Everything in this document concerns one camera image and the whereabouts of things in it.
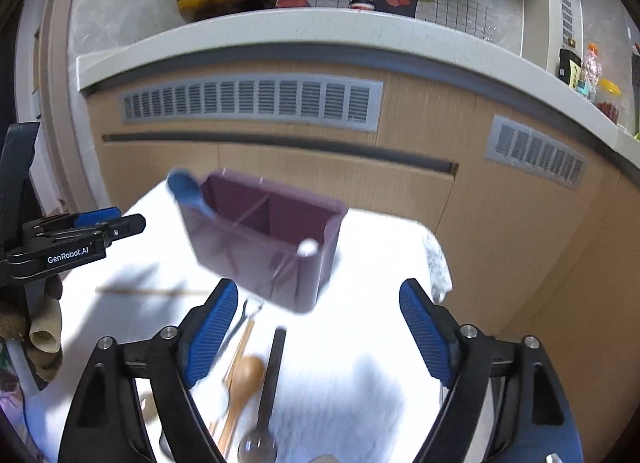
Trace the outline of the gloved left hand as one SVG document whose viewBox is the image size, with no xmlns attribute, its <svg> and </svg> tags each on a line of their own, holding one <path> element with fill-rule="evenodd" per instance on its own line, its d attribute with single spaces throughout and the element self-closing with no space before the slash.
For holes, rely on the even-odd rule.
<svg viewBox="0 0 640 463">
<path fill-rule="evenodd" d="M 36 309 L 28 310 L 24 287 L 1 287 L 1 339 L 17 379 L 27 396 L 43 391 L 53 381 L 63 362 L 61 344 L 62 280 L 58 275 L 38 282 L 42 296 Z"/>
</svg>

